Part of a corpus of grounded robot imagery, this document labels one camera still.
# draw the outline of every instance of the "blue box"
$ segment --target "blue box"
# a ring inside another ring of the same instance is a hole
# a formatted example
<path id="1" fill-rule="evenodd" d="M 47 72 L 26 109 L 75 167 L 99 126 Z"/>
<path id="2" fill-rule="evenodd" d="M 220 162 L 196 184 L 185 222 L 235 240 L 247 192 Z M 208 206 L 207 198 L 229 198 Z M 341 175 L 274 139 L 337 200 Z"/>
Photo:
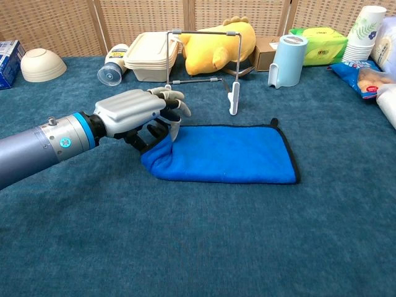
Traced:
<path id="1" fill-rule="evenodd" d="M 19 40 L 0 41 L 0 90 L 12 87 L 24 54 Z"/>

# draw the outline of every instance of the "green package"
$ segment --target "green package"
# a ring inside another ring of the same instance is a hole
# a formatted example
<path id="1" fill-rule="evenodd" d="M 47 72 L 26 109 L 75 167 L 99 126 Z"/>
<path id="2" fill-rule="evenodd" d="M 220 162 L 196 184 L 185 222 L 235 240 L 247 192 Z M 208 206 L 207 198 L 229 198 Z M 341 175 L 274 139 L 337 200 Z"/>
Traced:
<path id="1" fill-rule="evenodd" d="M 340 63 L 347 47 L 348 39 L 329 28 L 296 28 L 290 34 L 302 35 L 308 39 L 304 66 Z"/>

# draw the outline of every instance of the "white jar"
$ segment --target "white jar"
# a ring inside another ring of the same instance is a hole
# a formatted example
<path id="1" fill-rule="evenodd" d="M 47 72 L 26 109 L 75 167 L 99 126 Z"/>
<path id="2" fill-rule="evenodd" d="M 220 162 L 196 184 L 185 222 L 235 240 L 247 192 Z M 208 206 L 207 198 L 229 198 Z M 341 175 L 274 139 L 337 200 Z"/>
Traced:
<path id="1" fill-rule="evenodd" d="M 128 46 L 121 43 L 114 46 L 106 56 L 105 65 L 98 71 L 98 79 L 105 85 L 117 85 L 126 71 L 124 55 Z"/>

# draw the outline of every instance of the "plastic bag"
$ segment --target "plastic bag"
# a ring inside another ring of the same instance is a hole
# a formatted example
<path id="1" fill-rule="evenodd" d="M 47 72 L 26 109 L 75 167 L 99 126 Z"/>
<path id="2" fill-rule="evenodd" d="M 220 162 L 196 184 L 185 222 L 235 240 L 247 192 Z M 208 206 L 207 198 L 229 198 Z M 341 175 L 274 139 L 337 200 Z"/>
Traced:
<path id="1" fill-rule="evenodd" d="M 373 61 L 348 61 L 333 64 L 328 69 L 337 73 L 363 99 L 376 98 L 381 85 L 394 83 L 391 76 L 381 72 Z"/>

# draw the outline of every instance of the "cardboard box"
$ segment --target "cardboard box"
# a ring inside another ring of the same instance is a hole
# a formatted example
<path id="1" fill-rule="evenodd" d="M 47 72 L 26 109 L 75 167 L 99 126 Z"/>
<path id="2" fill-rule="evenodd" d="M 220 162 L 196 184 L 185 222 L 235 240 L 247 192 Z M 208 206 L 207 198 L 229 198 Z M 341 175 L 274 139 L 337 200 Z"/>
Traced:
<path id="1" fill-rule="evenodd" d="M 24 54 L 18 40 L 0 41 L 0 90 L 12 87 Z"/>
<path id="2" fill-rule="evenodd" d="M 256 37 L 256 47 L 249 59 L 256 71 L 268 71 L 275 57 L 280 37 Z"/>

